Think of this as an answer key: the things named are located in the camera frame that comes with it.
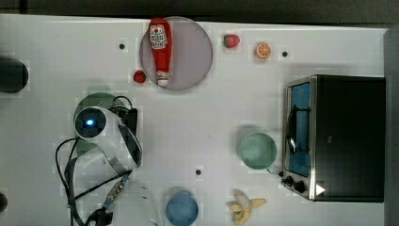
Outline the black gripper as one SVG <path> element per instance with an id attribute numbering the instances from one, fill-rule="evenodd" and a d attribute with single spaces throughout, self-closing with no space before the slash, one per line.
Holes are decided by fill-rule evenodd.
<path id="1" fill-rule="evenodd" d="M 123 122 L 123 124 L 127 126 L 134 135 L 136 135 L 137 119 L 138 111 L 136 108 L 128 110 L 121 116 L 121 121 Z"/>

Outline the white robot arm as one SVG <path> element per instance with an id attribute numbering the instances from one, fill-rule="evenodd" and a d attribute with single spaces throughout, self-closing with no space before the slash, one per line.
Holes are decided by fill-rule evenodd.
<path id="1" fill-rule="evenodd" d="M 84 202 L 100 189 L 104 199 L 92 214 L 77 215 L 87 226 L 164 226 L 150 189 L 134 178 L 141 166 L 142 148 L 122 118 L 109 109 L 88 106 L 74 118 L 78 139 L 90 145 L 65 170 L 69 204 Z"/>

